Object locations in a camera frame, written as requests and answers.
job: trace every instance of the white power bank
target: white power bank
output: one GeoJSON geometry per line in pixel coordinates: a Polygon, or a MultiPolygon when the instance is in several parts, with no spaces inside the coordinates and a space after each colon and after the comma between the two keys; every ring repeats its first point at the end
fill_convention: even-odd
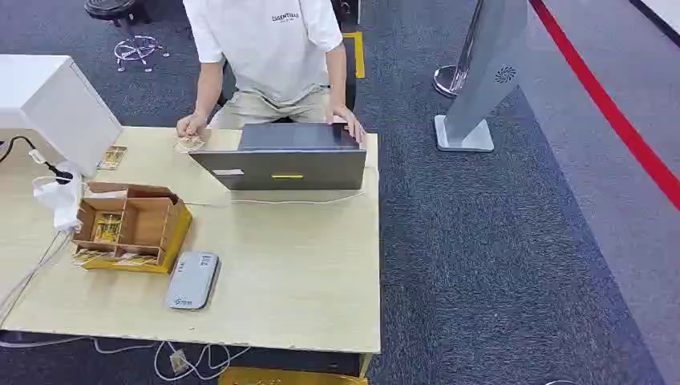
{"type": "Polygon", "coordinates": [[[165,305],[175,309],[200,309],[205,306],[213,286],[217,263],[217,255],[213,253],[183,252],[170,277],[165,305]]]}

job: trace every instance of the hand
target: hand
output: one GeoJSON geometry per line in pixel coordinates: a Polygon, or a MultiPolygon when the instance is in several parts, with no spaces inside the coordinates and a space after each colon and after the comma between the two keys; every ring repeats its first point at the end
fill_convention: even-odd
{"type": "Polygon", "coordinates": [[[352,135],[359,145],[363,146],[366,143],[366,131],[364,131],[363,126],[359,123],[357,117],[345,104],[331,104],[330,110],[326,114],[328,124],[333,124],[334,116],[339,116],[347,122],[345,129],[350,132],[350,135],[352,135]]]}
{"type": "Polygon", "coordinates": [[[177,135],[180,138],[185,136],[198,136],[203,133],[206,126],[208,126],[208,117],[194,112],[177,122],[177,135]]]}

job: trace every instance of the desk leg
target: desk leg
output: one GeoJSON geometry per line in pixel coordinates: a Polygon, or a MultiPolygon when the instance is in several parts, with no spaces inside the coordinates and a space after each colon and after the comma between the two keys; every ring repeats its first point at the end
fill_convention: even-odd
{"type": "Polygon", "coordinates": [[[366,378],[366,372],[368,371],[368,366],[373,358],[371,353],[363,353],[359,355],[359,377],[366,378]]]}

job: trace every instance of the black cable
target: black cable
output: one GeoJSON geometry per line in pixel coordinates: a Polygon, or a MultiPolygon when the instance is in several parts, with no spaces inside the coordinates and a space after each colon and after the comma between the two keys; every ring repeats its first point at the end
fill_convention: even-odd
{"type": "MultiPolygon", "coordinates": [[[[7,145],[7,152],[5,152],[5,153],[2,155],[2,157],[0,157],[0,163],[2,163],[2,161],[5,160],[5,158],[7,158],[7,157],[10,155],[10,152],[12,152],[12,147],[14,146],[14,141],[17,140],[17,139],[23,139],[23,140],[25,140],[26,143],[28,143],[28,145],[30,146],[30,149],[31,149],[31,150],[35,150],[35,149],[36,149],[35,146],[33,145],[33,142],[31,142],[30,139],[26,138],[25,136],[21,136],[21,135],[15,136],[14,138],[10,139],[10,144],[7,145]]],[[[56,168],[55,166],[53,166],[52,164],[50,164],[50,162],[48,162],[48,161],[46,161],[46,160],[45,160],[45,165],[46,165],[47,168],[49,168],[50,171],[52,171],[58,178],[62,178],[62,179],[57,179],[57,183],[59,183],[59,184],[67,184],[67,183],[69,183],[69,182],[73,179],[73,174],[71,174],[71,173],[68,172],[68,171],[59,170],[58,168],[56,168]]]]}
{"type": "Polygon", "coordinates": [[[10,139],[10,144],[7,145],[7,152],[5,152],[5,154],[2,157],[0,157],[0,163],[2,163],[2,161],[5,160],[5,158],[7,158],[9,156],[10,152],[12,152],[12,147],[14,146],[14,141],[17,140],[17,139],[25,140],[26,143],[28,143],[28,145],[30,146],[30,148],[32,150],[35,150],[35,146],[33,145],[33,142],[30,141],[30,139],[26,138],[25,136],[21,136],[21,135],[15,136],[14,138],[10,139]]]}

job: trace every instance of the light wood desk surface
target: light wood desk surface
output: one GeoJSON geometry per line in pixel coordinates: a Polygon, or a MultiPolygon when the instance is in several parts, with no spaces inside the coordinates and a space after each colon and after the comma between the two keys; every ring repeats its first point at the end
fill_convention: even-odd
{"type": "MultiPolygon", "coordinates": [[[[208,148],[232,149],[239,139],[240,132],[216,131],[208,148]]],[[[221,259],[208,305],[166,308],[169,275],[88,271],[70,263],[69,248],[31,280],[2,329],[379,353],[377,137],[368,136],[363,194],[328,205],[231,202],[329,201],[356,192],[230,193],[174,143],[174,129],[125,128],[117,142],[128,146],[123,163],[96,180],[168,186],[190,204],[184,249],[221,259]]],[[[0,166],[0,293],[36,263],[52,234],[30,184],[47,172],[17,150],[0,166]]]]}

